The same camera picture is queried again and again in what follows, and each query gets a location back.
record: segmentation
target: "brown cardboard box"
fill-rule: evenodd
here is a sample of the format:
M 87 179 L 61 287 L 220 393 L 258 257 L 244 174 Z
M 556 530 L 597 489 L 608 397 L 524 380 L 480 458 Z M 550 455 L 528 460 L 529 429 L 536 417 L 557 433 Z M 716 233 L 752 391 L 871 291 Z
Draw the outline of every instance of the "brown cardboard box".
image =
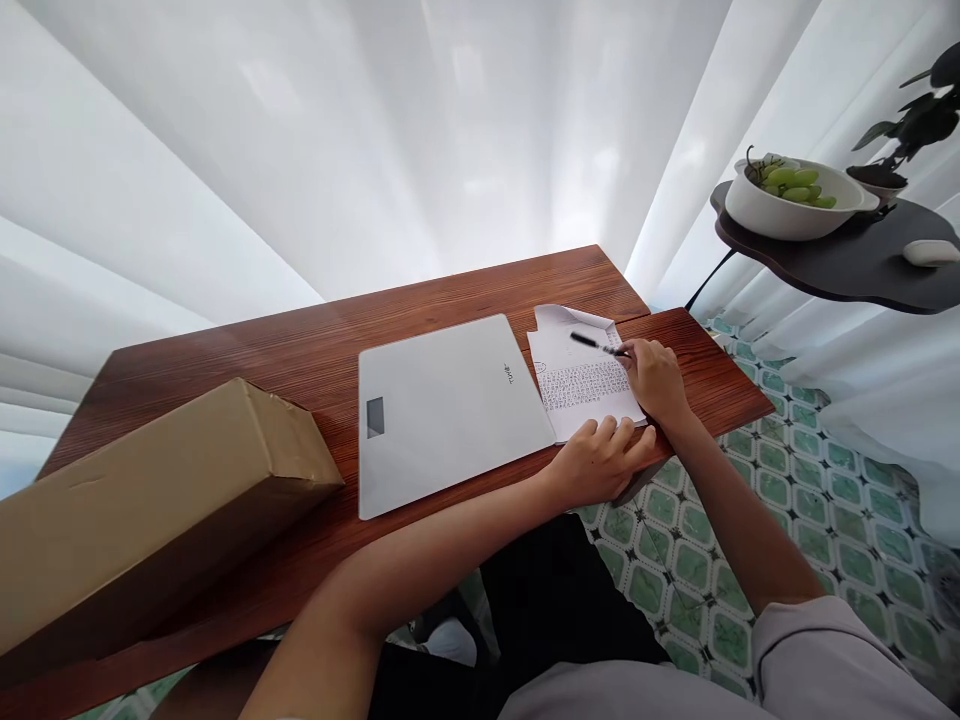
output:
M 133 644 L 342 485 L 237 378 L 0 502 L 0 686 Z

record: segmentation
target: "digital scale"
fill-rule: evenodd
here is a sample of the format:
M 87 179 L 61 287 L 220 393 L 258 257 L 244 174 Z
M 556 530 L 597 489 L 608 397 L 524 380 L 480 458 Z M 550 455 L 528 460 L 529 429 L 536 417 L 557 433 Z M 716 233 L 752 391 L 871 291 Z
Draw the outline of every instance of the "digital scale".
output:
M 505 315 L 364 350 L 359 374 L 361 520 L 556 442 Z

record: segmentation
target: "black pen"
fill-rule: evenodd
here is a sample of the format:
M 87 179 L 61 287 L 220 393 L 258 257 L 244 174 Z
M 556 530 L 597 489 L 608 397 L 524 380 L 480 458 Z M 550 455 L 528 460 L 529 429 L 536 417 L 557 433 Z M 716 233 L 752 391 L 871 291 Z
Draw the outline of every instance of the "black pen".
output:
M 609 345 L 601 345 L 596 340 L 591 340 L 587 336 L 581 335 L 580 333 L 570 333 L 570 339 L 576 340 L 578 343 L 582 343 L 584 345 L 589 345 L 590 347 L 595 347 L 597 350 L 602 350 L 608 355 L 613 355 L 614 357 L 630 357 L 630 355 L 623 350 L 617 350 Z

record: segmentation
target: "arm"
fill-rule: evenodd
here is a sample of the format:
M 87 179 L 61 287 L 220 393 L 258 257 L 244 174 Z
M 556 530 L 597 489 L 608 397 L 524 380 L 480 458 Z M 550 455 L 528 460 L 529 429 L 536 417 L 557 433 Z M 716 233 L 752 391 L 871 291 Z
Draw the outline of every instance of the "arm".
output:
M 717 540 L 750 607 L 798 604 L 823 596 L 810 565 L 687 405 L 673 350 L 631 340 L 621 358 L 637 401 L 660 424 L 693 479 Z
M 633 422 L 588 421 L 527 480 L 454 505 L 376 540 L 327 576 L 287 632 L 240 720 L 365 718 L 386 635 L 528 530 L 615 498 L 656 431 L 627 448 Z

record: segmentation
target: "white bowl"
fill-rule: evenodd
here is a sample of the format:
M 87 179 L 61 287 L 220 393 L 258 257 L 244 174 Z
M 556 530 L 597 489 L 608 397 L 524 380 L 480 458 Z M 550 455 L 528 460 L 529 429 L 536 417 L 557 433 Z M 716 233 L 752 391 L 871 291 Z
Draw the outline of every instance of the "white bowl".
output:
M 744 176 L 747 161 L 741 160 L 735 165 L 737 176 L 724 201 L 730 217 L 760 235 L 775 240 L 802 241 L 829 235 L 856 212 L 877 209 L 880 199 L 864 190 L 852 177 L 820 163 L 799 162 L 801 167 L 820 174 L 816 184 L 823 188 L 821 196 L 835 197 L 837 204 L 834 207 L 798 205 L 764 192 Z

